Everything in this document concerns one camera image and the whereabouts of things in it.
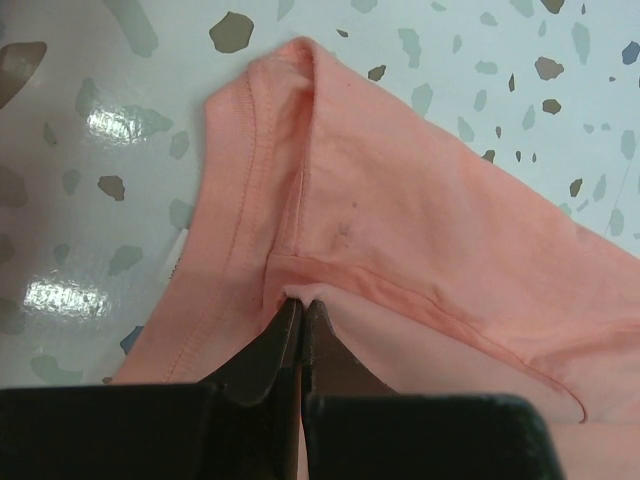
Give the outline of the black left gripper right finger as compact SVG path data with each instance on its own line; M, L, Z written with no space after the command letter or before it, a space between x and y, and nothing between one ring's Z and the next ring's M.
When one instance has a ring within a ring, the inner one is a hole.
M513 395L402 395L305 315L302 422L312 479L560 479L540 415Z

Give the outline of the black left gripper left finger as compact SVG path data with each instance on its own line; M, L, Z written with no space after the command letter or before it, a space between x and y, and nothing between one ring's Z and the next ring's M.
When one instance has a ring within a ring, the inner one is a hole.
M293 479L302 304L194 383L7 389L5 479Z

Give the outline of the salmon pink t shirt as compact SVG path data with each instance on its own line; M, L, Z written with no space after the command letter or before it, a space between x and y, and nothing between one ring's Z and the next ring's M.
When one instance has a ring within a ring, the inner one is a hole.
M317 43L205 104L183 252L116 374L196 381L286 297L407 393L511 393L571 479L639 475L639 262Z

